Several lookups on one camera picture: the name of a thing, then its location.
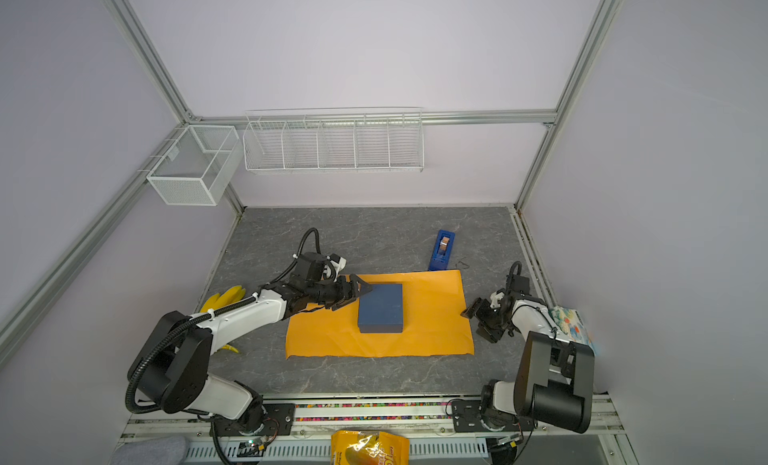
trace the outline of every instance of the gray marble tabletop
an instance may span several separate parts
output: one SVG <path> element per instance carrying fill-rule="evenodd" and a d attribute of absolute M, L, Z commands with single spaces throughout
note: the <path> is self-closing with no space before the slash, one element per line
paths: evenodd
<path fill-rule="evenodd" d="M 320 231 L 323 253 L 347 259 L 357 274 L 425 271 L 440 229 L 456 233 L 449 268 L 462 271 L 467 303 L 504 286 L 523 261 L 504 207 L 248 209 L 216 270 L 209 294 L 234 285 L 252 291 L 290 264 L 302 233 Z M 528 275 L 527 266 L 523 275 Z M 218 351 L 210 373 L 260 393 L 479 393 L 491 379 L 513 381 L 523 341 L 491 344 L 475 334 L 475 355 L 432 357 L 285 357 L 288 321 L 236 339 L 240 354 Z"/>

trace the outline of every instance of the yellow banana bunch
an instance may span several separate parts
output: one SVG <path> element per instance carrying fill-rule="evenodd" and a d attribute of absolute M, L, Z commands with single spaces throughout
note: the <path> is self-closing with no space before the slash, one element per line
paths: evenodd
<path fill-rule="evenodd" d="M 200 311 L 205 313 L 209 310 L 218 310 L 219 308 L 226 307 L 227 305 L 232 305 L 236 301 L 243 300 L 243 297 L 245 297 L 245 288 L 241 287 L 240 285 L 236 285 L 235 287 L 227 290 L 223 295 L 216 294 L 208 298 Z M 230 350 L 236 354 L 240 353 L 240 351 L 232 345 L 224 345 L 220 350 Z"/>

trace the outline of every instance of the gray cloth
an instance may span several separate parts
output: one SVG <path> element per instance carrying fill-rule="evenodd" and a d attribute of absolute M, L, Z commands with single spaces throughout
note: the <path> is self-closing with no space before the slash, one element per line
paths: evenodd
<path fill-rule="evenodd" d="M 187 457 L 184 437 L 126 443 L 112 454 L 110 465 L 179 465 Z"/>

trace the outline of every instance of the white wire basket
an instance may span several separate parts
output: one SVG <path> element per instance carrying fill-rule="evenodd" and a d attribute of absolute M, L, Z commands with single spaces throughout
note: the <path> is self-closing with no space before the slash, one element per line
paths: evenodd
<path fill-rule="evenodd" d="M 254 116 L 249 112 L 246 116 L 243 149 L 250 172 L 424 168 L 420 111 L 304 116 Z"/>
<path fill-rule="evenodd" d="M 215 206 L 242 159 L 235 127 L 188 125 L 147 180 L 168 205 Z"/>

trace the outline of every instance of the mango snack package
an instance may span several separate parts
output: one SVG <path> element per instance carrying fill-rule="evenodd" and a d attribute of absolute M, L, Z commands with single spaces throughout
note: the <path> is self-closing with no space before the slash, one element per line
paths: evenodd
<path fill-rule="evenodd" d="M 338 431 L 331 437 L 332 465 L 408 465 L 407 438 L 387 432 Z"/>

